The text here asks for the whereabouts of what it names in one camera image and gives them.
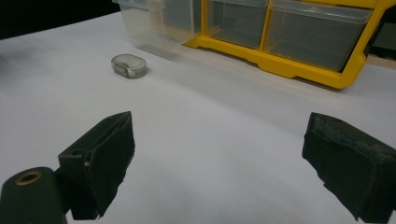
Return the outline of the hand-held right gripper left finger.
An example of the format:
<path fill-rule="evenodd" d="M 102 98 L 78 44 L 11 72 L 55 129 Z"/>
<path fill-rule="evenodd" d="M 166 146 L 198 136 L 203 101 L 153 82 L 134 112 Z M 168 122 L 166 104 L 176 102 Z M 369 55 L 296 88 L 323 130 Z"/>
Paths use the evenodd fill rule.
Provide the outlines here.
<path fill-rule="evenodd" d="M 58 160 L 64 209 L 75 220 L 105 214 L 134 156 L 132 113 L 102 119 L 64 150 Z"/>

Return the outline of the clear plastic drawer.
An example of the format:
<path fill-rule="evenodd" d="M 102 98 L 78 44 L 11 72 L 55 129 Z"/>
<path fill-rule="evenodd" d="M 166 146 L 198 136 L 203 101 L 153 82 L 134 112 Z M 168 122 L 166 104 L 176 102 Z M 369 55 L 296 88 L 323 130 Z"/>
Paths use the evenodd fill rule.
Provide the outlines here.
<path fill-rule="evenodd" d="M 201 31 L 202 0 L 112 0 L 136 45 L 172 49 Z"/>
<path fill-rule="evenodd" d="M 299 0 L 272 0 L 264 50 L 279 57 L 341 71 L 372 11 Z"/>

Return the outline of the small grey oval case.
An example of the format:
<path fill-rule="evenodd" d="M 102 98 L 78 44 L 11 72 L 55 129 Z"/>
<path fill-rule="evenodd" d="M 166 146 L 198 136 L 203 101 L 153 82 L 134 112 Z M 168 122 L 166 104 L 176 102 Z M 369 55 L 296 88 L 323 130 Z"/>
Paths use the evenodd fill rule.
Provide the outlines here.
<path fill-rule="evenodd" d="M 148 66 L 144 59 L 133 54 L 120 54 L 111 60 L 113 72 L 129 79 L 136 79 L 145 76 Z"/>

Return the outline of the yellow drawer cabinet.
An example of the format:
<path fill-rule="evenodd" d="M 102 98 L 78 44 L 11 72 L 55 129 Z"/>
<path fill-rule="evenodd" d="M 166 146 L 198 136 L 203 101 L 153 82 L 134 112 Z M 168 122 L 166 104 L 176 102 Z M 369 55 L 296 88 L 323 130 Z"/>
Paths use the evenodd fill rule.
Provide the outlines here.
<path fill-rule="evenodd" d="M 300 77 L 343 89 L 352 85 L 367 61 L 367 45 L 385 12 L 396 0 L 299 0 L 331 6 L 359 7 L 372 11 L 345 67 L 332 71 L 276 56 L 264 50 L 272 0 L 202 0 L 201 31 L 186 42 L 192 48 L 213 49 L 257 65 L 282 77 Z"/>

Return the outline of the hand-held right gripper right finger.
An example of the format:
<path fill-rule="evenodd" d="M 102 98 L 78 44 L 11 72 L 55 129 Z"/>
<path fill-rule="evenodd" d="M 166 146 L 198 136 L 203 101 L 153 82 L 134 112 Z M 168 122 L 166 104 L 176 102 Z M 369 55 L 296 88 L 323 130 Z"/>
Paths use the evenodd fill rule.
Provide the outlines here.
<path fill-rule="evenodd" d="M 396 211 L 396 149 L 340 119 L 312 113 L 302 156 L 354 218 L 388 224 Z"/>

